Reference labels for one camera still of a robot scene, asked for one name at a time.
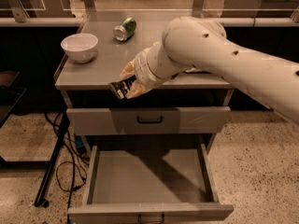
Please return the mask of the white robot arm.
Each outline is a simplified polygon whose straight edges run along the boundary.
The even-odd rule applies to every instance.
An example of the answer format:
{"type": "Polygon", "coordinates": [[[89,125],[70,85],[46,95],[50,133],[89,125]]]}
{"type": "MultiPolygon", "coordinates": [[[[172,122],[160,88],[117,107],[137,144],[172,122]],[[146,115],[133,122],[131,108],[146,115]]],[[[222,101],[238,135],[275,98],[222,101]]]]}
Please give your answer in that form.
{"type": "Polygon", "coordinates": [[[171,76],[196,68],[222,77],[250,98],[288,121],[299,123],[299,64],[229,41],[222,25],[179,17],[164,28],[162,39],[126,64],[124,97],[135,98],[160,87],[171,76]]]}

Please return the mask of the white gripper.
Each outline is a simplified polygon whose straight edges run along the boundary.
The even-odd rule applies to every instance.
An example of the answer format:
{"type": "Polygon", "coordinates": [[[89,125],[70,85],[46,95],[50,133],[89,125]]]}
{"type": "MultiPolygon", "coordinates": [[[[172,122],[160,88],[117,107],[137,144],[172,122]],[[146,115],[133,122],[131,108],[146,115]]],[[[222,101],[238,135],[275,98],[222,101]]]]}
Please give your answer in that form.
{"type": "Polygon", "coordinates": [[[151,47],[137,53],[135,60],[124,66],[120,78],[126,79],[135,75],[138,80],[127,85],[126,98],[132,99],[160,87],[180,72],[181,65],[166,55],[161,42],[155,42],[151,47]]]}

